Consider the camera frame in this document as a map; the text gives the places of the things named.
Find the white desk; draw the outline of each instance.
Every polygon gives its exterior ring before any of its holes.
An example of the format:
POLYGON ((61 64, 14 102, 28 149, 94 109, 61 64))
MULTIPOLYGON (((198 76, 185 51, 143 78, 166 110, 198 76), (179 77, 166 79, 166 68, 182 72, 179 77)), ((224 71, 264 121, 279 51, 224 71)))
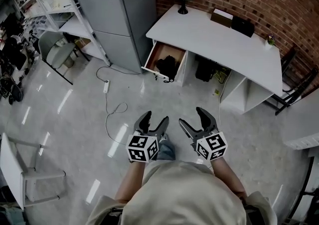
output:
MULTIPOLYGON (((146 34, 154 44, 160 41, 186 51, 175 78, 177 82, 183 84, 186 78, 183 73, 189 73, 195 53, 233 70, 221 98, 222 106, 244 113, 273 94, 282 95, 278 48, 266 50, 261 37, 253 34, 249 38, 213 22, 206 12, 188 7, 188 14, 181 15, 178 8, 172 6, 146 34)), ((143 68, 159 74, 150 66, 152 52, 143 68)))

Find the shoe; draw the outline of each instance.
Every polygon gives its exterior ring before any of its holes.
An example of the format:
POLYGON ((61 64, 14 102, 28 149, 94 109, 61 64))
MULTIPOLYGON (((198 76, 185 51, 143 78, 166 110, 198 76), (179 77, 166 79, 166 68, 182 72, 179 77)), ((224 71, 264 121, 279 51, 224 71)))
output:
POLYGON ((159 142, 162 142, 162 141, 169 141, 169 137, 168 137, 168 134, 167 134, 167 133, 165 133, 165 134, 161 137, 161 139, 159 140, 159 142))

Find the tiled floor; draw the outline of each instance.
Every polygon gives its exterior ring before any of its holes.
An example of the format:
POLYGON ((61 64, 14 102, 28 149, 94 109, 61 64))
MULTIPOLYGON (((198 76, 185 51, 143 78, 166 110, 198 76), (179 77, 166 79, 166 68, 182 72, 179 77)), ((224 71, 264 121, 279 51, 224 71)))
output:
MULTIPOLYGON (((25 79, 23 101, 13 106, 7 100, 0 101, 0 129, 9 136, 48 147, 38 155, 40 170, 63 169, 67 173, 63 179, 37 183, 38 197, 59 194, 62 198, 27 208, 32 225, 84 224, 100 195, 115 195, 129 166, 125 147, 109 139, 105 131, 104 83, 95 75, 100 66, 104 66, 103 61, 92 58, 81 67, 72 86, 39 61, 25 79), (95 181, 100 185, 90 201, 88 194, 95 181)), ((222 85, 191 77, 182 88, 155 81, 150 73, 124 75, 108 68, 99 75, 111 82, 108 110, 113 111, 121 102, 128 105, 125 113, 109 117, 108 129, 113 138, 125 144, 134 122, 152 110, 153 128, 169 116, 167 133, 176 145, 178 159, 197 161, 178 119, 199 129, 195 108, 200 106, 218 120, 218 96, 213 93, 222 85)), ((259 190, 273 203, 283 185, 274 205, 280 217, 289 210, 308 167, 304 152, 283 145, 281 119, 264 105, 244 115, 221 109, 219 126, 229 144, 225 159, 248 193, 259 190)), ((31 150, 21 149, 26 160, 31 150)))

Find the jeans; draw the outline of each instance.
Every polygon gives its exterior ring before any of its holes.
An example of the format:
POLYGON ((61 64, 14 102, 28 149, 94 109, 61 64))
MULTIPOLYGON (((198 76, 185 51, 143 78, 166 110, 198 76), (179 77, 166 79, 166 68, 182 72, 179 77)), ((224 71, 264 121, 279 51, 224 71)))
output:
POLYGON ((156 160, 176 160, 175 146, 168 140, 161 141, 156 160))

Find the power strip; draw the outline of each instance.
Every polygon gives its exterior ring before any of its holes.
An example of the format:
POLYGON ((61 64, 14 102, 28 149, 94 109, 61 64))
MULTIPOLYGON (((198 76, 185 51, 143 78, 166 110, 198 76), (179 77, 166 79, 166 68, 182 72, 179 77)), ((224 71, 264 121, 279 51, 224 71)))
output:
POLYGON ((110 81, 106 80, 105 84, 104 84, 104 89, 103 89, 103 93, 108 93, 109 92, 109 88, 110 88, 110 81))

